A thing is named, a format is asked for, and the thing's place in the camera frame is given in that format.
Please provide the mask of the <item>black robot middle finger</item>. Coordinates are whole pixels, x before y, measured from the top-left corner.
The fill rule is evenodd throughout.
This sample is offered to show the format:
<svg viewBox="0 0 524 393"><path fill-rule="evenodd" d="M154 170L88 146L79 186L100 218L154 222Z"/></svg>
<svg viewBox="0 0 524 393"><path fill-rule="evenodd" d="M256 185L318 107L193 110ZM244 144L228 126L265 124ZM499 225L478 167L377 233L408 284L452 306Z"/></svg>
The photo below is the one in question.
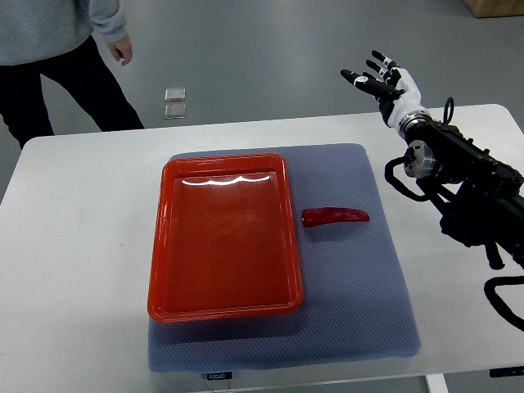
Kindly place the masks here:
<svg viewBox="0 0 524 393"><path fill-rule="evenodd" d="M377 60L376 63L378 63L378 65L385 66L390 72L398 70L398 65L396 62L383 53L377 50L372 50L372 56L375 60Z"/></svg>

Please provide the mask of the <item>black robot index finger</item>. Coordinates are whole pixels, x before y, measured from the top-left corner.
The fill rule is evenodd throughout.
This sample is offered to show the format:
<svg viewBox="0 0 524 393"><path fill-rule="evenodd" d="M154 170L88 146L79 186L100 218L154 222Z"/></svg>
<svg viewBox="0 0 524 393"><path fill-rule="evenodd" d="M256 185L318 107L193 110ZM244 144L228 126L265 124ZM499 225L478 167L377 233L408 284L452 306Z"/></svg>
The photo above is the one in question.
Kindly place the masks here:
<svg viewBox="0 0 524 393"><path fill-rule="evenodd" d="M385 84L392 84L391 72L385 66L378 65L378 63L371 60L366 60L365 64L370 70L373 70L377 74L380 81Z"/></svg>

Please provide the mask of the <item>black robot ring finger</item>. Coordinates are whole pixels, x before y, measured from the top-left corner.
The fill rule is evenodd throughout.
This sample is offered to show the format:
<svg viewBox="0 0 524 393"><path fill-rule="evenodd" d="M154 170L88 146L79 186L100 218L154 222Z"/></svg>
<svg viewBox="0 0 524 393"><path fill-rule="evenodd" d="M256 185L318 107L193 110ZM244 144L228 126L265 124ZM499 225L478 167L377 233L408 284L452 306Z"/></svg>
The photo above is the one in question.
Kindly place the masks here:
<svg viewBox="0 0 524 393"><path fill-rule="evenodd" d="M381 79L378 79L377 77L375 77L374 75L371 75L367 72L363 72L362 73L362 76L363 78L365 79L365 83L367 84L371 84L371 83L382 83L382 80Z"/></svg>

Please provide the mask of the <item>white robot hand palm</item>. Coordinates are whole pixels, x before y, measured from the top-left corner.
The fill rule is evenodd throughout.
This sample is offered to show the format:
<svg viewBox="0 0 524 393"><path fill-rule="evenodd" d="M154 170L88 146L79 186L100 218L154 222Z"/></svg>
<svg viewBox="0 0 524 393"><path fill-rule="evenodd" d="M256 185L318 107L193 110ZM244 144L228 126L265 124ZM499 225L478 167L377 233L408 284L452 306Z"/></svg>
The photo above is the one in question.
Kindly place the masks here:
<svg viewBox="0 0 524 393"><path fill-rule="evenodd" d="M427 110L421 104L421 93L411 74L404 68L380 71L380 77L389 86L403 91L399 98L392 102L381 103L380 111L386 125L390 128L400 128L408 116L427 115Z"/></svg>

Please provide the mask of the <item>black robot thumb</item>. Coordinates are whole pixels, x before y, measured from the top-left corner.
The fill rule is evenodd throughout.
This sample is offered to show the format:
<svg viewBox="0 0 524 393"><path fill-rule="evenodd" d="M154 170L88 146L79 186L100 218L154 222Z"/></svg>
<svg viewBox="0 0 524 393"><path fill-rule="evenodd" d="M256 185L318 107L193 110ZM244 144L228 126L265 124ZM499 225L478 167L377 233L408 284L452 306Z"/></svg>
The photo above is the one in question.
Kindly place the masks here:
<svg viewBox="0 0 524 393"><path fill-rule="evenodd" d="M374 78L359 75L350 70L341 70L341 76L358 90L378 99L396 100L404 93Z"/></svg>

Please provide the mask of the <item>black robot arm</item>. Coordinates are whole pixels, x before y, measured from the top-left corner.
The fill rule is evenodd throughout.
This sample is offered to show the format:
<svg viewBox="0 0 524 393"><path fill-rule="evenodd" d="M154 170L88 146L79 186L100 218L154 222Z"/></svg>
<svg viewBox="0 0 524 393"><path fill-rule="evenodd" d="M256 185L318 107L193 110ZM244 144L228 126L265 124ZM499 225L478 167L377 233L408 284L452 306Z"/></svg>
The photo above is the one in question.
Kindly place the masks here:
<svg viewBox="0 0 524 393"><path fill-rule="evenodd" d="M504 266L500 249L522 264L522 175L450 123L453 100L443 120L433 119L409 72L378 51L372 55L370 73L342 70L341 76L376 99L383 122L407 145L386 164L386 181L414 201L430 201L441 214L441 231L465 246L484 246L492 269Z"/></svg>

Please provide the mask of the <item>bystander's hand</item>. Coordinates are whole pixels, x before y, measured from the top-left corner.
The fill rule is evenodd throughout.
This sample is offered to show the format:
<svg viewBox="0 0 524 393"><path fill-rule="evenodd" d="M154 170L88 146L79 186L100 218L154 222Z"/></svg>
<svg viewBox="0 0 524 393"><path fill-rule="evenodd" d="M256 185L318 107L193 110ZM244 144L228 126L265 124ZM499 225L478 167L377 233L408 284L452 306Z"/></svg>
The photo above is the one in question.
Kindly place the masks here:
<svg viewBox="0 0 524 393"><path fill-rule="evenodd" d="M122 39L106 44L114 60L121 66L126 66L133 58L132 40L128 34Z"/></svg>

